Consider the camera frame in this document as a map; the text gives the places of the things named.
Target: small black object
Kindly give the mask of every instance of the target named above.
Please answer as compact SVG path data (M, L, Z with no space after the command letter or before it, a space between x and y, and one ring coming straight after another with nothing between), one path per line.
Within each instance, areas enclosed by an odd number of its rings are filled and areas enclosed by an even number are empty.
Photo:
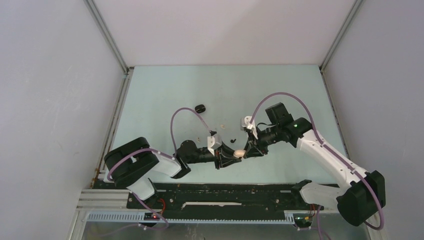
M203 104L197 105L194 110L196 111L196 113L201 114L203 112L206 111L206 107Z

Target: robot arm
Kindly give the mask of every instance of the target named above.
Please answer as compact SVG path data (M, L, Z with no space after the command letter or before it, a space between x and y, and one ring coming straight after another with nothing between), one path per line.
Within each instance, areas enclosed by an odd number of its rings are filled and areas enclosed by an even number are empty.
M191 171L188 164L214 162L216 169L225 168L241 162L242 157L264 156L268 153L269 145L284 141L312 156L338 184L338 187L331 187L310 180L299 182L292 188L292 193L304 202L338 209L348 223L359 226L378 211L369 188L361 180L363 178L377 196L380 206L385 206L385 180L378 171L369 173L344 157L319 132L314 132L308 120L303 117L294 120L282 103L265 111L271 126L264 130L251 121L251 116L241 119L241 129L247 133L247 143L243 150L233 150L226 146L214 131L207 138L207 147L197 148L192 140L186 140L175 156L149 148L147 140L140 137L104 157L107 168L112 171L108 177L113 178L117 187L125 187L141 200L147 200L156 192L154 185L145 176L149 171L179 179Z
M341 216L354 226L364 223L378 211L372 194L359 176L369 183L380 206L386 205L385 180L378 171L369 173L356 165L332 147L317 131L318 139L312 124L305 118L293 120L292 115L287 112L282 103L273 105L265 111L273 126L265 130L258 129L258 126L256 128L251 126L250 129L244 127L248 139L244 148L245 158L266 155L269 145L281 141L290 143L293 147L307 153L329 175L333 176L338 187L304 180L296 184L292 192L308 204L338 209Z

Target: light blue table surface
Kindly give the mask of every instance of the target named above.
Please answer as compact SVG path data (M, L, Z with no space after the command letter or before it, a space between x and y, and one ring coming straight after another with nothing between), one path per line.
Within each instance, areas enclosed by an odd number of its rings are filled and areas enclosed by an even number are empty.
M229 147L243 149L246 133L240 130L240 119L251 116L258 103L275 92L288 92L303 100L317 129L330 144L345 153L316 65L137 66L112 147L145 137L152 148L171 155L174 152L170 135L172 114L181 107L194 109L204 104L206 112L201 116L209 127L217 131ZM278 102L285 104L294 119L308 118L294 99L274 96L260 108L256 124L270 123L265 109ZM184 140L193 140L197 147L207 146L209 133L192 112L178 113L173 126L177 147ZM230 139L236 139L235 143L230 143ZM147 176L156 183L269 184L297 183L304 179L335 183L311 157L289 143L280 142L268 149L267 156L243 159L220 170L215 169L213 162L191 164L191 172L180 179L161 173Z

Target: cable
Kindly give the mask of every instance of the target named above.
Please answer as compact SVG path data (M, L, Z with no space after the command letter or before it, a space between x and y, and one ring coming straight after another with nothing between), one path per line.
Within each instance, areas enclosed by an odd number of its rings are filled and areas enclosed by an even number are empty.
M296 223L293 226L295 228L297 228L298 231L306 231L306 230L316 230L316 231L318 231L318 227L311 227L311 228L309 228L309 227L302 227L302 228L300 228L300 227L298 227L296 225ZM323 231L322 230L322 234L324 234L327 237L328 240L332 240L331 237L330 237L330 235L326 231Z
M314 204L311 204L310 205L310 211L309 211L309 217L310 218L313 218L314 216L315 216L315 205Z
M173 123L174 123L175 115L177 115L177 113L181 110L189 110L189 111L193 112L194 114L196 114L196 116L200 119L201 123L209 131L209 133L212 132L212 130L208 127L208 125L203 120L203 118L195 110L188 108L188 107L182 107L182 108L176 110L171 117L171 124L170 124L171 138L172 138L172 144L173 144L173 148L175 150L175 154L177 154L177 145L175 144L175 140L174 140Z
M170 156L170 155L168 155L168 154L166 154L166 153L163 153L163 152L160 152L160 151L158 151L158 150L156 150L156 149L153 149L153 148L143 148L143 149L140 149L140 150L137 150L137 151L134 151L134 152L132 152L132 153L130 153L130 154L128 154L126 157L124 157L124 158L122 158L121 160L119 160L119 162L117 162L110 170L109 170L109 173L107 174L107 180L109 180L109 181L111 181L111 182L113 182L113 180L112 180L112 178L111 178L111 176L112 176L112 173L123 163L123 162L125 162L125 161L127 161L128 159L130 159L132 156L134 156L134 155L137 155L137 154L141 154L141 153L144 153L144 152L152 152L152 153L156 153L156 154L160 154L160 155L162 155L162 156L164 156L164 157L166 157L166 158L169 158L169 159L173 159L173 157L172 156Z
M163 198L159 198L159 200L158 200L158 202L162 202L162 204L163 204L163 207L162 207L162 211L160 211L160 214L164 214L164 212L165 212L165 208L167 207L167 205L165 204L165 200L163 199Z
M266 96L262 101L260 101L260 103L257 105L257 107L255 108L255 110L254 110L254 112L253 112L253 115L252 115L252 118L251 118L251 120L250 120L250 123L252 123L253 122L253 120L255 119L255 116L256 116L256 113L258 112L258 110L259 110L259 107L261 107L261 105L267 100L267 99L269 99L269 98L271 98L271 97L273 97L273 96L276 96L276 95L285 95L285 96L289 96L289 97L292 97L292 98L294 98L294 99L296 99L301 105L302 105L302 107L305 109L305 111L306 111L306 113L307 113L307 115L308 115L308 117L309 117L309 119L310 119L310 123L311 123L311 125L312 125L312 130L313 130L313 133L315 134L315 137L316 137L316 139L319 141L319 143L325 148L325 149L327 149L331 154L333 154L336 158L338 158L344 165L346 165L346 167L349 169L349 170L351 170L352 172L354 172L354 174L363 182L363 184L365 185L365 187L368 189L368 191L371 193L371 196L372 196L372 198L373 198L373 200L374 200L374 202L375 202L375 205L377 206L377 209L378 209L378 215L379 215L379 217L380 217L380 226L373 226L373 225L371 225L369 222L365 222L365 224L368 226L368 227L370 227L370 228L372 228L372 229L374 229L374 230L382 230L383 228L384 228L384 223L385 223L385 220L384 220L384 215L383 215L383 209L382 209L382 206L380 205L380 201L379 201L379 199L378 199L378 197L377 197L377 195L376 195L376 193L374 192L374 190L373 190L373 188L370 186L370 184L365 180L365 178L363 178L357 171L355 171L355 168L353 167L353 166L351 166L348 162L346 162L340 155L338 155L333 149L331 149L329 146L327 146L326 144L324 144L324 141L320 138L320 135L318 134L318 131L317 131L317 127L315 126L315 122L314 122L314 119L312 118L312 114L311 114L311 112L309 111L309 109L308 109L308 107L305 105L305 103L302 101L302 100L300 100L300 98L298 98L297 96L295 96L295 95L293 95L293 94L291 94L291 93L287 93L287 92L275 92L275 93L272 93L272 94L270 94L270 95L268 95L268 96Z
M110 235L113 235L113 234L116 234L116 233L118 233L118 232L120 232L120 231L122 231L122 230L124 230L124 229L127 229L127 228L131 228L131 227L143 227L144 229L151 229L151 230L155 230L155 231L161 231L161 230L165 230L165 229L167 229L168 227L169 227L169 222L161 215L161 214L159 214L158 212L156 212L156 211L154 211L153 209L151 209L150 207L148 207L140 198L139 198L139 196L137 196L135 193L132 193L132 194L134 194L134 197L141 203L141 205L143 205L143 207L145 207L147 210L149 210L150 212L152 212L153 214L155 214L156 216L158 216L160 219L162 219L164 222L165 222L165 224L166 224L166 226L162 226L162 227L150 227L150 226L146 226L146 225L143 225L143 224L141 224L141 223L132 223L132 224L128 224L128 225L125 225L125 226L123 226L123 227L120 227L120 228L118 228L118 229L116 229L116 230L113 230L113 231L111 231L111 232L108 232L108 233L103 233L103 234L98 234L98 233L94 233L93 231L89 231L89 233L91 234L91 235L93 235L93 236L96 236L96 237L99 237L99 238L102 238L102 237L107 237L107 236L110 236ZM163 199L161 199L161 201L163 202L163 209L162 209L162 212L165 210L165 201L163 200Z
M162 226L162 227L150 227L150 226L144 226L144 228L145 229L151 229L151 230L156 230L156 231L161 231L161 230L165 230L165 229L167 229L169 226L170 226L170 224L169 224L169 222L161 215L161 214L159 214L157 211L155 211L155 210L153 210L153 209L151 209L149 206L147 206L144 202L143 202L143 200L141 200L140 198L139 198L139 196L137 196L137 194L135 194L134 192L132 193L133 195L134 195L134 197L138 200L138 202L140 202L141 203L141 205L143 205L143 207L145 207L147 210L149 210L151 213L153 213L153 214L155 214L156 216L158 216L160 219L162 219L164 222L165 222L165 224L166 224L166 226Z
M318 235L319 239L323 239L323 231L321 230L320 225L320 211L321 211L321 205L318 205L318 211L316 211L316 228L318 229Z
M268 127L274 126L273 124L266 124L265 122L260 122L260 123L256 124L256 127L258 127L259 125L266 125Z

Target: white wall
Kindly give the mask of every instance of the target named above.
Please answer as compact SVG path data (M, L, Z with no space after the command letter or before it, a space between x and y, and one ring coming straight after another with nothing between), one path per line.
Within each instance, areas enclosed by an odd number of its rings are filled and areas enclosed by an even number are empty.
M424 236L424 1L366 1L325 73L352 159L386 179L393 240Z
M64 239L123 73L82 0L0 16L0 239Z
M354 0L96 0L129 66L319 65Z

